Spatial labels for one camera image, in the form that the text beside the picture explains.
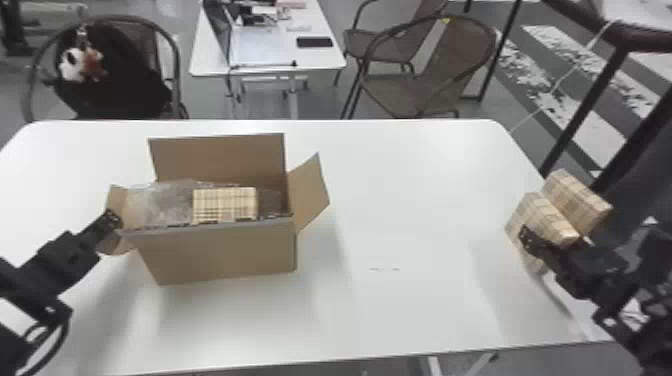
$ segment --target white desk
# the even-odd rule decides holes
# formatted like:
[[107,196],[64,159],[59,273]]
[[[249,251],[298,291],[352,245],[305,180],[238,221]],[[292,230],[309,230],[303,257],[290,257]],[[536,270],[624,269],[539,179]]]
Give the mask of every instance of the white desk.
[[45,375],[607,339],[524,270],[503,226],[542,180],[487,120],[35,123],[0,152],[0,256],[19,265],[99,215],[110,184],[153,180],[148,137],[256,132],[285,133],[288,168],[321,156],[331,205],[299,235],[298,270],[161,288],[135,253],[106,257],[62,296],[71,334]]
[[[229,93],[231,100],[231,113],[236,114],[234,98],[242,98],[244,95],[240,90],[240,82],[245,76],[273,76],[276,79],[287,77],[289,82],[289,109],[290,116],[298,119],[298,98],[296,94],[296,76],[315,71],[340,70],[346,65],[345,58],[338,46],[338,41],[334,37],[324,13],[317,0],[306,0],[305,9],[292,9],[292,20],[279,21],[278,28],[285,35],[286,46],[290,50],[290,55],[294,56],[297,67],[265,67],[265,68],[244,68],[230,70],[229,65],[222,54],[219,43],[212,31],[210,22],[205,12],[201,8],[198,15],[198,24],[196,26],[196,37],[194,48],[191,53],[191,64],[189,73],[195,77],[224,77],[229,75],[235,79],[232,85],[233,92]],[[310,31],[287,31],[288,24],[310,25]],[[331,48],[298,48],[296,46],[296,37],[299,36],[319,36],[329,37],[334,42]],[[263,46],[252,46],[252,48],[263,48]]]

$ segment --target smartphone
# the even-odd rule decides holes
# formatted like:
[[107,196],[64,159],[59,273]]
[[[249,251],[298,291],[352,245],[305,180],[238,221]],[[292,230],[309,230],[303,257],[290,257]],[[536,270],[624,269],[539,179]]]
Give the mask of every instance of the smartphone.
[[298,37],[296,45],[299,48],[333,47],[334,42],[329,37]]

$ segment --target box flap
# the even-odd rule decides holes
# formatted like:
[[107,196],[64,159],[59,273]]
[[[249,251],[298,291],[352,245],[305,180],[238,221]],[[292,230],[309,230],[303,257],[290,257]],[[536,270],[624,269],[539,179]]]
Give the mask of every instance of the box flap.
[[159,181],[192,178],[287,193],[282,133],[150,139],[149,148]]
[[[132,226],[134,222],[137,221],[137,218],[131,218],[128,215],[128,210],[126,209],[126,195],[128,191],[126,188],[120,187],[118,185],[110,186],[110,191],[107,194],[107,202],[105,207],[111,209],[115,214],[121,217],[124,222],[125,227]],[[135,246],[129,243],[127,240],[122,239],[119,241],[119,244],[116,248],[111,247],[100,247],[101,251],[105,252],[108,255],[122,255],[131,250],[135,249]]]
[[327,206],[329,194],[322,176],[320,155],[316,153],[287,174],[289,201],[296,232],[308,226]]

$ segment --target wooden block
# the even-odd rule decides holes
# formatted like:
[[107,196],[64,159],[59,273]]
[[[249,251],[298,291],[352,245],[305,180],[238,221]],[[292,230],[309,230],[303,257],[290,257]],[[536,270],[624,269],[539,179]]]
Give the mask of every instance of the wooden block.
[[582,235],[590,232],[611,212],[611,204],[565,170],[550,174],[541,193]]
[[523,225],[559,247],[566,247],[581,237],[547,198],[536,192],[525,194],[504,228],[513,244],[521,252],[528,270],[535,273],[545,271],[546,267],[543,261],[527,253],[523,243],[518,239]]
[[252,187],[194,189],[193,224],[256,220],[259,197]]

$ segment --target open cardboard box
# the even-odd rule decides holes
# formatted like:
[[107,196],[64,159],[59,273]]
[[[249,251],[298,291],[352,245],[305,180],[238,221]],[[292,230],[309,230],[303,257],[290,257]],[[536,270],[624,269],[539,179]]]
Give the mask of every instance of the open cardboard box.
[[137,249],[159,285],[296,270],[296,234],[329,205],[319,155],[287,172],[282,134],[150,139],[157,181],[191,178],[281,192],[286,217],[252,222],[133,230],[127,190],[110,188],[121,216],[120,245]]

